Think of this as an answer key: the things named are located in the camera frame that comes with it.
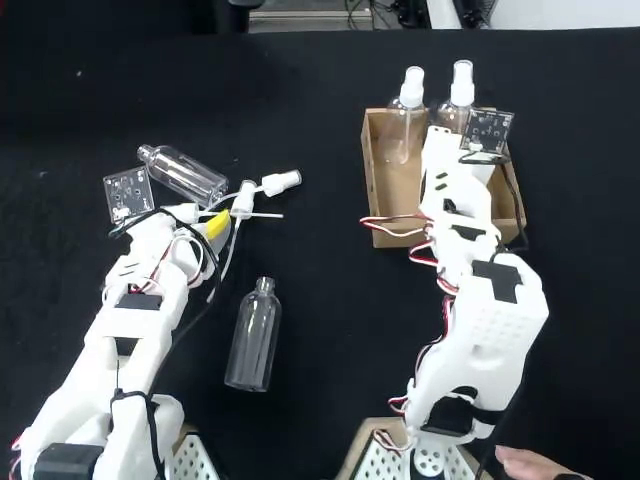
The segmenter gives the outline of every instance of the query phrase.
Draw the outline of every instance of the clear plastic bottle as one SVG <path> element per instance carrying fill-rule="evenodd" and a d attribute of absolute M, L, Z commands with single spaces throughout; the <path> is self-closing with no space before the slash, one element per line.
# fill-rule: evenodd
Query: clear plastic bottle
<path fill-rule="evenodd" d="M 419 157 L 426 135 L 423 81 L 424 70 L 409 67 L 400 95 L 389 104 L 389 118 L 378 139 L 386 163 L 402 165 L 412 155 Z"/>
<path fill-rule="evenodd" d="M 474 100 L 473 63 L 469 60 L 458 60 L 453 64 L 451 98 L 438 108 L 438 125 L 451 129 L 451 133 L 463 134 Z"/>
<path fill-rule="evenodd" d="M 229 180 L 173 147 L 141 145 L 138 158 L 149 175 L 204 208 L 227 193 Z"/>
<path fill-rule="evenodd" d="M 224 383 L 250 392 L 266 392 L 278 340 L 281 306 L 275 282 L 260 277 L 256 289 L 242 299 Z"/>

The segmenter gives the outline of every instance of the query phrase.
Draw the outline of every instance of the perforated metal plate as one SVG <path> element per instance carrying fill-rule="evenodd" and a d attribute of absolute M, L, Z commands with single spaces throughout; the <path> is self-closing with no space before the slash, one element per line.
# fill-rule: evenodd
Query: perforated metal plate
<path fill-rule="evenodd" d="M 386 450 L 373 437 L 355 469 L 352 480 L 473 480 L 474 471 L 455 446 L 421 439 L 409 451 L 398 454 Z"/>
<path fill-rule="evenodd" d="M 220 480 L 197 435 L 187 435 L 173 456 L 172 480 Z"/>
<path fill-rule="evenodd" d="M 113 223 L 153 210 L 149 174 L 144 166 L 109 175 L 102 182 Z"/>

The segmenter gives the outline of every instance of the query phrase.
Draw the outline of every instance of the black table surface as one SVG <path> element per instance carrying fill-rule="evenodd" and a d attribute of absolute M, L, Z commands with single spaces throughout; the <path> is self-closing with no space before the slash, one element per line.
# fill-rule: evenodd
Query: black table surface
<path fill-rule="evenodd" d="M 7 48 L 0 97 L 0 441 L 29 425 L 82 348 L 104 275 L 127 241 L 102 177 L 170 144 L 238 185 L 299 168 L 304 183 L 241 229 L 215 312 L 177 349 L 178 398 L 233 479 L 330 478 L 360 422 L 388 415 L 441 329 L 441 293 L 406 252 L 371 247 L 359 133 L 404 68 L 444 98 L 475 62 L 479 104 L 517 113 L 511 151 L 550 317 L 498 439 L 599 478 L 632 466 L 640 30 L 299 33 L 182 37 L 127 47 Z M 179 202 L 154 185 L 158 204 Z M 276 279 L 284 314 L 271 389 L 223 376 L 238 303 Z M 191 294 L 189 316 L 204 291 Z"/>

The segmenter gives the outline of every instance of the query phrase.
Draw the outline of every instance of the bottle cap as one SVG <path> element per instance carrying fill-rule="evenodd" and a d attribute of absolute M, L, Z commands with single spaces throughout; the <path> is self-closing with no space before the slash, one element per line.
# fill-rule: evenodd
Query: bottle cap
<path fill-rule="evenodd" d="M 473 63 L 458 60 L 453 64 L 453 83 L 451 84 L 451 103 L 458 107 L 468 107 L 475 100 L 473 84 Z"/>
<path fill-rule="evenodd" d="M 256 282 L 256 290 L 259 292 L 273 292 L 274 288 L 276 288 L 276 282 L 273 278 L 260 277 Z"/>
<path fill-rule="evenodd" d="M 149 145 L 140 145 L 138 147 L 138 159 L 141 162 L 149 163 L 149 161 L 151 160 L 151 153 L 153 152 L 153 150 L 154 148 Z"/>
<path fill-rule="evenodd" d="M 404 83 L 400 88 L 400 103 L 407 108 L 422 105 L 424 96 L 424 70 L 420 67 L 409 67 L 404 76 Z"/>

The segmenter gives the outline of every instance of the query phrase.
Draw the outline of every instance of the metal base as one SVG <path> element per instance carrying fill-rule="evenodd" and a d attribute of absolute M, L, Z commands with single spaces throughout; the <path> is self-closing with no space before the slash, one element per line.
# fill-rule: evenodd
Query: metal base
<path fill-rule="evenodd" d="M 460 450 L 421 440 L 402 453 L 386 450 L 373 437 L 353 472 L 353 480 L 473 480 L 474 471 Z"/>
<path fill-rule="evenodd" d="M 169 480 L 221 480 L 198 435 L 187 435 L 173 456 Z"/>

